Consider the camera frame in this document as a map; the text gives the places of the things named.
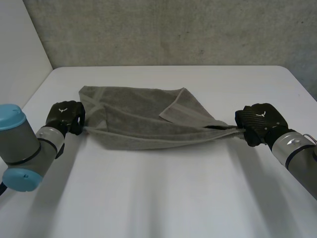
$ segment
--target silver robot arm segment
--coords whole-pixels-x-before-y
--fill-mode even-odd
[[[317,141],[288,128],[271,104],[245,106],[235,120],[249,146],[267,144],[279,162],[317,199]]]

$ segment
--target black band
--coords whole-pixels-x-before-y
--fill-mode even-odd
[[[291,160],[294,158],[294,156],[295,156],[297,153],[301,152],[302,150],[305,150],[305,149],[310,148],[310,147],[315,147],[315,145],[304,145],[304,146],[298,148],[297,150],[294,150],[294,151],[287,157],[287,160],[286,160],[286,162],[285,162],[285,167],[287,168],[287,170],[288,170],[288,165],[289,165],[289,163],[291,162]]]
[[[38,150],[37,150],[33,155],[31,155],[30,157],[28,157],[28,158],[26,158],[26,159],[24,159],[24,160],[20,160],[20,161],[18,161],[18,162],[6,162],[6,164],[7,164],[7,165],[10,165],[10,166],[15,166],[15,165],[24,164],[24,163],[26,163],[26,162],[32,160],[35,156],[37,156],[37,155],[39,154],[39,152],[41,151],[41,148],[42,148],[42,147],[41,147],[41,144],[40,144]]]
[[[317,155],[316,155],[315,151],[313,151],[313,158],[317,162]]]
[[[53,148],[54,148],[54,150],[56,151],[56,153],[58,153],[58,151],[57,151],[57,147],[51,142],[51,141],[49,141],[49,140],[46,140],[46,139],[43,139],[43,138],[38,138],[38,140],[40,140],[40,141],[44,141],[44,142],[46,142],[46,143],[48,143],[48,144],[50,144]]]

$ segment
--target gray towel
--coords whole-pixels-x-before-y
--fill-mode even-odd
[[[168,148],[244,132],[214,119],[186,88],[85,86],[79,96],[87,113],[85,129],[108,149]]]

